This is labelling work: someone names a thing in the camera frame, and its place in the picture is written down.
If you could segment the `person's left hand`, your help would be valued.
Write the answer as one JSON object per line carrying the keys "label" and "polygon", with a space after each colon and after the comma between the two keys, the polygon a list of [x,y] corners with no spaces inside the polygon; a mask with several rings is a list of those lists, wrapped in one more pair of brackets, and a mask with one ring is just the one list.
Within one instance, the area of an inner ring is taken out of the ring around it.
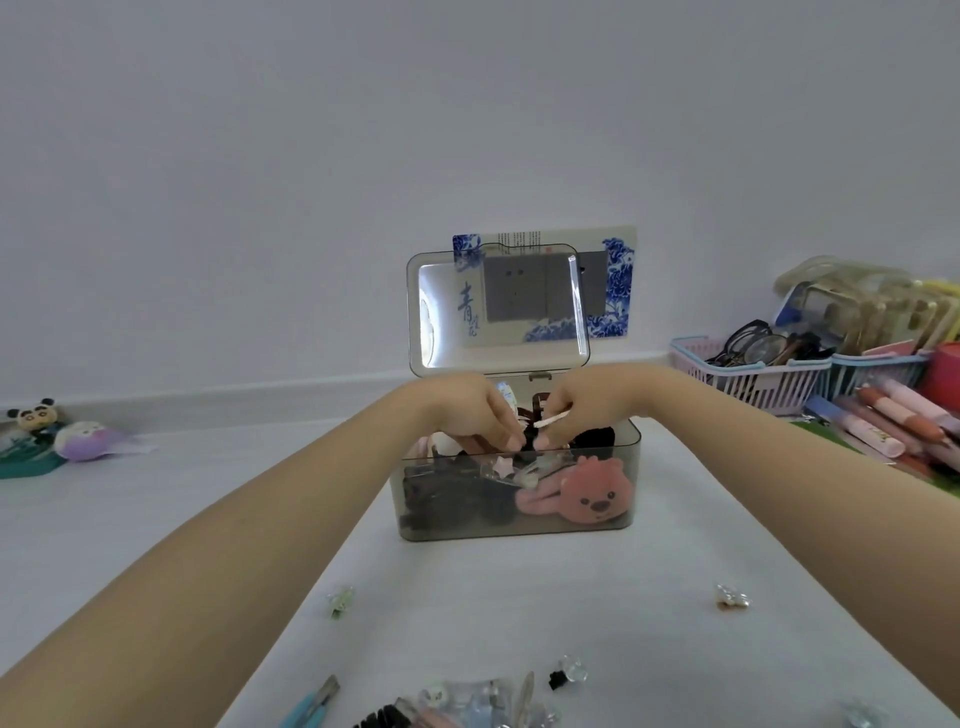
{"label": "person's left hand", "polygon": [[487,389],[498,389],[476,372],[435,375],[413,382],[410,398],[424,435],[442,433],[468,455],[493,455],[474,438]]}

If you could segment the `person's left forearm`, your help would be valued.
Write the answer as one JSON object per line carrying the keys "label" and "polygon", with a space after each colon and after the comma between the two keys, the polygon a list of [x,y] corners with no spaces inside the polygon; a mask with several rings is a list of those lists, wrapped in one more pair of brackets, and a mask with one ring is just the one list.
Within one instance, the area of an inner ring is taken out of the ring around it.
{"label": "person's left forearm", "polygon": [[0,677],[0,728],[215,728],[441,410],[402,387],[176,528]]}

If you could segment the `person's right forearm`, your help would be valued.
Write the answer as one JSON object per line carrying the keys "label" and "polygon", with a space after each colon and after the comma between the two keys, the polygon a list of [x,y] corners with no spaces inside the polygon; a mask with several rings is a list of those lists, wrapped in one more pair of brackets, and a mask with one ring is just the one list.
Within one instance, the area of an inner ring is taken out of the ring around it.
{"label": "person's right forearm", "polygon": [[630,370],[635,413],[683,443],[960,718],[960,499],[676,370]]}

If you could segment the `pile of black hair accessories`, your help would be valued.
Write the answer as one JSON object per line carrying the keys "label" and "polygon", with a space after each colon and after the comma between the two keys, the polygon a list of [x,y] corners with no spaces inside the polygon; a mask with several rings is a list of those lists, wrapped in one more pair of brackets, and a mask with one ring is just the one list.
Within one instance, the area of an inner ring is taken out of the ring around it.
{"label": "pile of black hair accessories", "polygon": [[505,527],[518,516],[517,485],[495,471],[499,458],[461,452],[402,467],[402,533],[426,537],[473,526]]}

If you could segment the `transparent grey storage box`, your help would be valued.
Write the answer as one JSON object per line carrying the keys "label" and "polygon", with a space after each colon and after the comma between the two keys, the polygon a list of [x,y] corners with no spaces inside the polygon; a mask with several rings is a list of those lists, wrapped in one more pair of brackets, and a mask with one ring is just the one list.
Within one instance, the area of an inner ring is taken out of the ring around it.
{"label": "transparent grey storage box", "polygon": [[599,459],[619,458],[624,462],[624,472],[634,484],[633,506],[630,512],[607,522],[595,525],[579,525],[564,520],[558,515],[531,516],[519,510],[516,519],[505,526],[474,525],[457,532],[438,532],[435,535],[417,536],[402,533],[399,514],[402,507],[400,494],[402,468],[419,460],[431,460],[439,456],[454,456],[463,451],[458,443],[443,433],[419,439],[401,459],[390,474],[389,485],[400,536],[410,542],[431,542],[474,538],[543,535],[577,531],[602,531],[627,528],[633,521],[638,480],[641,465],[642,433],[628,419],[617,424],[583,432],[570,443],[558,449],[538,451],[533,441],[537,429],[533,422],[542,418],[542,401],[546,400],[556,383],[558,372],[546,375],[521,374],[494,377],[493,381],[525,428],[526,444],[516,453],[471,455],[478,458],[506,455],[513,458],[517,491],[534,488],[538,482],[556,471],[574,464],[580,456],[597,456]]}

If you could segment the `pink plastic basket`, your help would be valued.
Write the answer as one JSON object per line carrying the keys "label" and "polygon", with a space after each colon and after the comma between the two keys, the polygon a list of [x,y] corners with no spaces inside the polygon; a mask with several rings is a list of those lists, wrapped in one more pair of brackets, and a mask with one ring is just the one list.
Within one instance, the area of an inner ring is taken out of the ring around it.
{"label": "pink plastic basket", "polygon": [[756,363],[724,368],[709,363],[723,344],[722,339],[709,336],[674,338],[669,343],[669,362],[696,381],[777,417],[801,414],[815,386],[832,367],[830,357],[791,360],[775,367]]}

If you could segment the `pile of black glasses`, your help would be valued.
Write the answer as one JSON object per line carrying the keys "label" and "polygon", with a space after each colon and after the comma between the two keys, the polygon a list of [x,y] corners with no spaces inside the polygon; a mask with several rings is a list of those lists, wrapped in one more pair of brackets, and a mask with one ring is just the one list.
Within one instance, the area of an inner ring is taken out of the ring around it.
{"label": "pile of black glasses", "polygon": [[832,357],[834,346],[826,346],[812,331],[775,330],[767,321],[755,319],[731,334],[719,351],[705,359],[708,365],[733,368],[763,365],[777,367],[790,361],[819,361]]}

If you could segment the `pile of assorted hair clips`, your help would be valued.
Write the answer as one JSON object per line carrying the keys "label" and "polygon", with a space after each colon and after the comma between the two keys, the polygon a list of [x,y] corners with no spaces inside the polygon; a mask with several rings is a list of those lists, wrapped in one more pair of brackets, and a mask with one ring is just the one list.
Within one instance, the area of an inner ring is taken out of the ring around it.
{"label": "pile of assorted hair clips", "polygon": [[521,680],[441,680],[400,696],[352,728],[565,728],[558,709],[536,696],[536,674]]}

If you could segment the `blue plastic basket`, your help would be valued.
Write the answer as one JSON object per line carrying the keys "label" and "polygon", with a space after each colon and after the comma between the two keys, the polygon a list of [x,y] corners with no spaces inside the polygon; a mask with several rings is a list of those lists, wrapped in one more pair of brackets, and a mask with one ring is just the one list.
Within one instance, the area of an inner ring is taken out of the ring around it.
{"label": "blue plastic basket", "polygon": [[832,402],[838,397],[851,396],[862,385],[878,385],[884,380],[915,388],[928,369],[931,355],[844,355],[831,358],[830,368],[821,373],[813,394]]}

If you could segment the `orange pen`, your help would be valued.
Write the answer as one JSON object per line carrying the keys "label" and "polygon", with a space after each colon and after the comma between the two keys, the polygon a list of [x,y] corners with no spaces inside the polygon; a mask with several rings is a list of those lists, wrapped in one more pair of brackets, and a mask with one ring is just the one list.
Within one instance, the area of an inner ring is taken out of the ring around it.
{"label": "orange pen", "polygon": [[922,442],[932,444],[947,442],[947,434],[939,424],[894,401],[881,389],[865,385],[857,388],[855,394],[863,405],[878,411]]}

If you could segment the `pale pink pen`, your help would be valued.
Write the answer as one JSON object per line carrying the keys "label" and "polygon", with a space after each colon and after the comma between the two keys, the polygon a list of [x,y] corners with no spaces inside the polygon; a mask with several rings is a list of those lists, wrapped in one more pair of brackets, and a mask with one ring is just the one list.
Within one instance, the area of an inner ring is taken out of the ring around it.
{"label": "pale pink pen", "polygon": [[946,433],[960,439],[960,418],[954,416],[953,412],[891,377],[877,378],[873,384],[893,402],[905,407],[913,414],[926,418]]}

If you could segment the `red container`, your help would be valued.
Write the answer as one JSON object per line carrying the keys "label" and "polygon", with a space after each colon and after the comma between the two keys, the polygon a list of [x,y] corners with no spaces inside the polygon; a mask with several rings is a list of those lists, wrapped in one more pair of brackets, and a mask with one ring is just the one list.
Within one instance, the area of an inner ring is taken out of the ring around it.
{"label": "red container", "polygon": [[935,348],[918,384],[918,393],[948,412],[960,415],[960,341]]}

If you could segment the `purple plush toy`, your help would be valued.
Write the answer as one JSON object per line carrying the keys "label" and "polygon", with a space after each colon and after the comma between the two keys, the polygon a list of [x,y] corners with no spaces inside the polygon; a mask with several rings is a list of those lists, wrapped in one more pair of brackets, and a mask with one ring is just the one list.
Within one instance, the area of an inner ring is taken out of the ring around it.
{"label": "purple plush toy", "polygon": [[54,436],[54,453],[71,463],[91,462],[120,455],[146,455],[152,442],[93,420],[67,424]]}

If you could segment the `panda figurine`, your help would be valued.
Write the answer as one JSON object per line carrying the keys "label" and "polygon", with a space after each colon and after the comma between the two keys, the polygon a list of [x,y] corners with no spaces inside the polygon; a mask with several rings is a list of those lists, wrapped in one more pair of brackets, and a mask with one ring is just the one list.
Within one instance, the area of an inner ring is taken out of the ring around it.
{"label": "panda figurine", "polygon": [[51,447],[57,434],[66,425],[52,397],[44,397],[39,403],[24,408],[9,408],[6,417],[19,431],[25,432],[39,446]]}

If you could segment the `teal figurine base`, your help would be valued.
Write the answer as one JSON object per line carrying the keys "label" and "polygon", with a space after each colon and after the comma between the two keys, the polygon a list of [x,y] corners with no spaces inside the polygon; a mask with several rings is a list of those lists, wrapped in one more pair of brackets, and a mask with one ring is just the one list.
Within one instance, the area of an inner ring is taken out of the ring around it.
{"label": "teal figurine base", "polygon": [[66,463],[66,458],[55,452],[52,440],[14,431],[0,435],[0,481],[43,477]]}

